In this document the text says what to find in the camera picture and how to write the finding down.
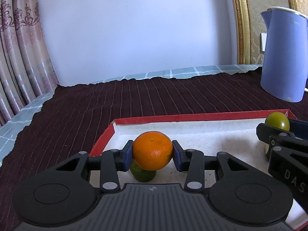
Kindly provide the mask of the green tomato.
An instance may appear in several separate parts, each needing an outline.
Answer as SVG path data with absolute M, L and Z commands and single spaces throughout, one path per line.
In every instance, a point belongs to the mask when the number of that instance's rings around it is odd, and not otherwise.
M 281 112 L 273 112 L 269 114 L 265 120 L 265 124 L 286 131 L 290 130 L 289 119 Z

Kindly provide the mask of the green cucumber piece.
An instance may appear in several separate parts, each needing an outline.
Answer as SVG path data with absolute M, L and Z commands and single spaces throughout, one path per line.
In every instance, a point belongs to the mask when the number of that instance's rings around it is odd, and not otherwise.
M 137 163 L 132 162 L 130 165 L 130 171 L 133 177 L 139 182 L 149 182 L 154 179 L 157 171 L 147 171 L 142 169 Z

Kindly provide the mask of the large orange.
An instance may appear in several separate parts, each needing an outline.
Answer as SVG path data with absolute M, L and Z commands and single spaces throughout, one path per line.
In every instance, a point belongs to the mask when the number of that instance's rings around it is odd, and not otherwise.
M 133 141 L 133 159 L 146 171 L 164 168 L 172 159 L 172 154 L 172 142 L 161 132 L 144 132 Z

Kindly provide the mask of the dark brown round fruit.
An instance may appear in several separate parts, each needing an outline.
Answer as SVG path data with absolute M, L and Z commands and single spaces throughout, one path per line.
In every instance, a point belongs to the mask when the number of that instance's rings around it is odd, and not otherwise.
M 270 156 L 270 151 L 269 151 L 269 145 L 268 145 L 268 144 L 265 144 L 265 155 L 266 155 L 267 157 Z

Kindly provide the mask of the red shallow cardboard tray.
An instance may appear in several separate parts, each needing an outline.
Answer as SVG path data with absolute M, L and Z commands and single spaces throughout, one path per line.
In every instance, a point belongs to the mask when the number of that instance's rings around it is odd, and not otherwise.
M 251 166 L 267 172 L 265 144 L 256 128 L 269 111 L 136 117 L 114 120 L 91 150 L 92 156 L 110 149 L 121 149 L 129 140 L 147 131 L 159 131 L 176 140 L 184 149 L 197 149 L 205 155 L 226 151 Z M 94 221 L 95 230 L 240 230 L 226 219 L 210 216 L 210 207 L 200 196 L 180 190 L 185 173 L 173 162 L 159 170 L 141 189 L 129 172 L 120 172 L 125 192 L 106 202 Z

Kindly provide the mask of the dark maroon striped cloth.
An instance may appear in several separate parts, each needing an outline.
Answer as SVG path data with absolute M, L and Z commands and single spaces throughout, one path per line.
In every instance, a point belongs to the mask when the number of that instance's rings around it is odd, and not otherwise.
M 307 120 L 307 97 L 299 103 L 275 98 L 260 86 L 261 72 L 59 86 L 49 100 L 33 101 L 1 127 L 1 230 L 19 224 L 11 202 L 23 180 L 90 152 L 115 119 L 289 109 Z

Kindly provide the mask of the blue electric kettle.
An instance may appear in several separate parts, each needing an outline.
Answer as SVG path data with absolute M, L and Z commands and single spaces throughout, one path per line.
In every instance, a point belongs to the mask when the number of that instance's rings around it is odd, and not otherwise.
M 300 102 L 307 81 L 307 16 L 278 6 L 261 16 L 267 39 L 260 85 L 281 100 Z

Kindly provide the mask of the light blue checked bedsheet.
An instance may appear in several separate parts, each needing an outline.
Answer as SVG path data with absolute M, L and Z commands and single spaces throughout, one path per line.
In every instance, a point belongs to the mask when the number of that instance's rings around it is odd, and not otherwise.
M 89 151 L 117 118 L 267 110 L 261 70 L 200 66 L 58 86 L 1 128 L 1 163 L 44 167 Z

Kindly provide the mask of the pink patterned curtain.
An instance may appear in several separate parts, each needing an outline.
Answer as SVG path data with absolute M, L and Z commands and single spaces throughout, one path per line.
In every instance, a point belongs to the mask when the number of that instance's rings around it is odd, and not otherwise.
M 59 80 L 46 46 L 38 0 L 1 0 L 1 125 Z

